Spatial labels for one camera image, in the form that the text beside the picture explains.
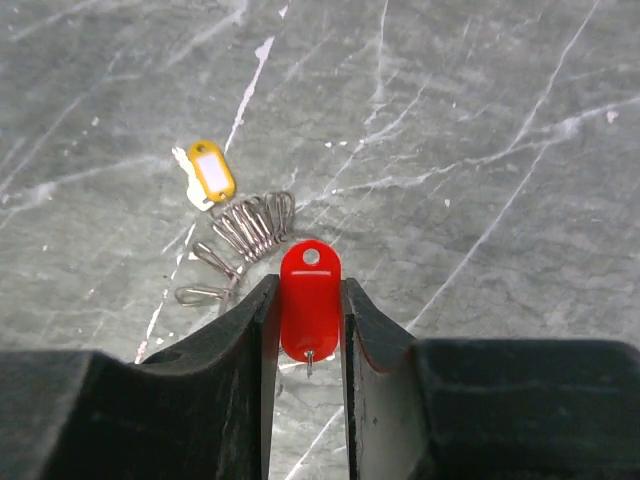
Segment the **red key tag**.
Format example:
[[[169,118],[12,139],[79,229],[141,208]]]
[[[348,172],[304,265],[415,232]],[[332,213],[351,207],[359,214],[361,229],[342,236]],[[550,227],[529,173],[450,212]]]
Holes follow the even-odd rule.
[[[315,352],[314,363],[333,354],[342,318],[338,254],[319,240],[292,246],[280,268],[281,345],[297,362]]]

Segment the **yellow key tag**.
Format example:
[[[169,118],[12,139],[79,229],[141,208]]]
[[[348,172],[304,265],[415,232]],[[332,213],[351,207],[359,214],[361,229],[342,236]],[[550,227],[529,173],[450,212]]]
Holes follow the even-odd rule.
[[[206,199],[219,203],[235,195],[235,181],[216,143],[208,140],[195,142],[189,147],[187,158],[194,167],[195,177]]]

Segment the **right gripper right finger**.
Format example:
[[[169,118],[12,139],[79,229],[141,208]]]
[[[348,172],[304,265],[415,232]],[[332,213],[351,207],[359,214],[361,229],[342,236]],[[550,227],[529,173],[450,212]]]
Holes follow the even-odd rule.
[[[353,479],[635,479],[639,353],[611,340],[418,339],[342,284]]]

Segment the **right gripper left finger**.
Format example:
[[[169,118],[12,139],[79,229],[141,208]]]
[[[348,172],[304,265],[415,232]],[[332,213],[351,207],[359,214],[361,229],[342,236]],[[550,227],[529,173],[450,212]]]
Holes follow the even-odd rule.
[[[279,279],[134,364],[90,350],[1,355],[5,479],[264,479]]]

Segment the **large metal keyring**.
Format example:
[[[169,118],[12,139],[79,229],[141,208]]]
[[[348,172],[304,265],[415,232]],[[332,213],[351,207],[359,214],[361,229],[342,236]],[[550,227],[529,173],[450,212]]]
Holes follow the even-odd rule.
[[[190,257],[227,278],[224,287],[192,284],[179,287],[174,297],[184,307],[202,307],[219,301],[226,305],[234,296],[248,268],[268,257],[290,237],[295,198],[288,191],[268,192],[237,200],[211,216],[211,230],[241,257],[237,266],[218,255],[213,244],[198,240]]]

